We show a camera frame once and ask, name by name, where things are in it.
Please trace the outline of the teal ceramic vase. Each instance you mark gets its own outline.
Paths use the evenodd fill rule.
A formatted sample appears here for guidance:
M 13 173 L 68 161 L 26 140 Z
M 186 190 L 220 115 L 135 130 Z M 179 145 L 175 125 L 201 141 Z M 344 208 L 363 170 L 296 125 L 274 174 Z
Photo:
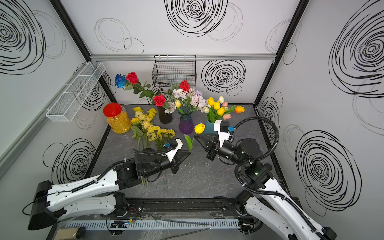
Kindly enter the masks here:
M 204 130 L 204 134 L 215 134 L 216 131 L 214 129 L 214 123 L 211 123 L 210 121 L 206 121 L 205 123 L 205 130 Z

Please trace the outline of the purple glass vase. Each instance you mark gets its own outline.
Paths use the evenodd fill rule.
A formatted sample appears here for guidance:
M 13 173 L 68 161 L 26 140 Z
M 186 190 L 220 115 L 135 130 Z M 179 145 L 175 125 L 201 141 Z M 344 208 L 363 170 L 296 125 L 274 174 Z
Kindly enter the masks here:
M 179 122 L 179 130 L 182 134 L 189 135 L 194 131 L 194 123 L 192 118 L 192 113 L 190 114 L 181 114 Z

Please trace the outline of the yellow carnation stem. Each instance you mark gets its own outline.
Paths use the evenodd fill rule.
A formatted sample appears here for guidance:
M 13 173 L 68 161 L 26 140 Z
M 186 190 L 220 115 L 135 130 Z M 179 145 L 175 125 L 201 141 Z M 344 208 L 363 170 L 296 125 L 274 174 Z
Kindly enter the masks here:
M 175 131 L 174 130 L 166 130 L 165 131 L 165 135 L 164 135 L 164 140 L 165 140 L 165 143 L 169 143 L 170 140 L 172 140 L 175 136 Z
M 157 133 L 158 136 L 158 149 L 159 150 L 164 150 L 165 149 L 165 144 L 168 141 L 168 132 L 166 129 L 160 129 Z
M 148 131 L 148 137 L 149 137 L 150 133 L 155 133 L 155 134 L 157 134 L 158 131 L 159 131 L 160 129 L 161 129 L 161 128 L 160 128 L 159 126 L 151 126 L 151 127 L 149 128 L 149 131 Z
M 152 143 L 154 143 L 156 149 L 158 150 L 159 149 L 159 140 L 158 140 L 158 137 L 157 137 L 157 134 L 155 133 L 150 133 L 149 135 L 149 139 Z

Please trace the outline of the black vase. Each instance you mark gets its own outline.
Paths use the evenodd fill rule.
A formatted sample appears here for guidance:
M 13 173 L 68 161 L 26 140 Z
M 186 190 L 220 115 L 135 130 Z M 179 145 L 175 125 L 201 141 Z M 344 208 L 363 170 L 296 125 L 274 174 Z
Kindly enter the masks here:
M 164 107 L 158 107 L 159 119 L 162 124 L 169 124 L 173 121 L 173 115 L 166 113 Z

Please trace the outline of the yellow rose stem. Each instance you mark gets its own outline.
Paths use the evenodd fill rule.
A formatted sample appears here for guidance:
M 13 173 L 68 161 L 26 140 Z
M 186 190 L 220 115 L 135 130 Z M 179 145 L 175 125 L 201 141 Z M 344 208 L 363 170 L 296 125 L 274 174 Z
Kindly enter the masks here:
M 152 141 L 153 131 L 153 119 L 156 116 L 157 111 L 155 109 L 150 109 L 147 113 L 144 113 L 142 110 L 135 111 L 135 118 L 131 120 L 133 138 L 143 139 L 147 141 Z

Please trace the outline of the sunflower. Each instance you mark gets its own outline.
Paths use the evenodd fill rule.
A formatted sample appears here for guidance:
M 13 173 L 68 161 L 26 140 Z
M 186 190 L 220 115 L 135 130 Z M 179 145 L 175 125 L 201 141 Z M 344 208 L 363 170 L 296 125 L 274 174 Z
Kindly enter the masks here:
M 141 120 L 134 118 L 131 120 L 131 130 L 133 131 L 133 138 L 140 140 L 144 136 L 144 127 Z

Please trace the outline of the yellow poppy stem large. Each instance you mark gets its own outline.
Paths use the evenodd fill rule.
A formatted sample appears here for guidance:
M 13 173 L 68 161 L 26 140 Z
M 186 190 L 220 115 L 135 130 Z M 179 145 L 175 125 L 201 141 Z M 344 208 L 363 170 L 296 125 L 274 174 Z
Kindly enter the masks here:
M 146 114 L 144 114 L 144 120 L 143 120 L 143 127 L 144 127 L 144 133 L 145 133 L 145 148 L 148 148 L 150 146 L 150 140 L 148 137 L 148 131 L 151 126 L 154 126 L 152 121 L 154 117 L 156 116 L 157 111 L 152 108 L 149 111 L 147 111 Z

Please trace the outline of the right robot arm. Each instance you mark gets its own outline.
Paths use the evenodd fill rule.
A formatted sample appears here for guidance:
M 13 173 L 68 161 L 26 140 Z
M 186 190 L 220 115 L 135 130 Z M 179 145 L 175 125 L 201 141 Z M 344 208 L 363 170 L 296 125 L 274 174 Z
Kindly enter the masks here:
M 237 145 L 221 142 L 219 135 L 200 134 L 196 140 L 213 160 L 222 157 L 236 164 L 235 176 L 244 187 L 237 196 L 240 212 L 260 220 L 283 240 L 334 240 L 336 232 L 309 217 L 280 186 L 269 164 L 256 160 L 262 156 L 255 139 Z

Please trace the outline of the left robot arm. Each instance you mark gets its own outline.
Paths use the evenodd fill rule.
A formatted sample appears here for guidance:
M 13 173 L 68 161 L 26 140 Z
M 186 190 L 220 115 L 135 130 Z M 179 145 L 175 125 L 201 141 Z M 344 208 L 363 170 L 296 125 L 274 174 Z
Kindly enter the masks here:
M 125 214 L 129 210 L 123 198 L 112 196 L 103 200 L 99 195 L 139 185 L 142 179 L 160 175 L 170 169 L 176 174 L 183 161 L 191 155 L 186 150 L 153 149 L 134 151 L 134 157 L 111 164 L 100 175 L 67 184 L 51 181 L 38 184 L 29 206 L 28 230 L 50 227 L 60 220 L 86 214 Z

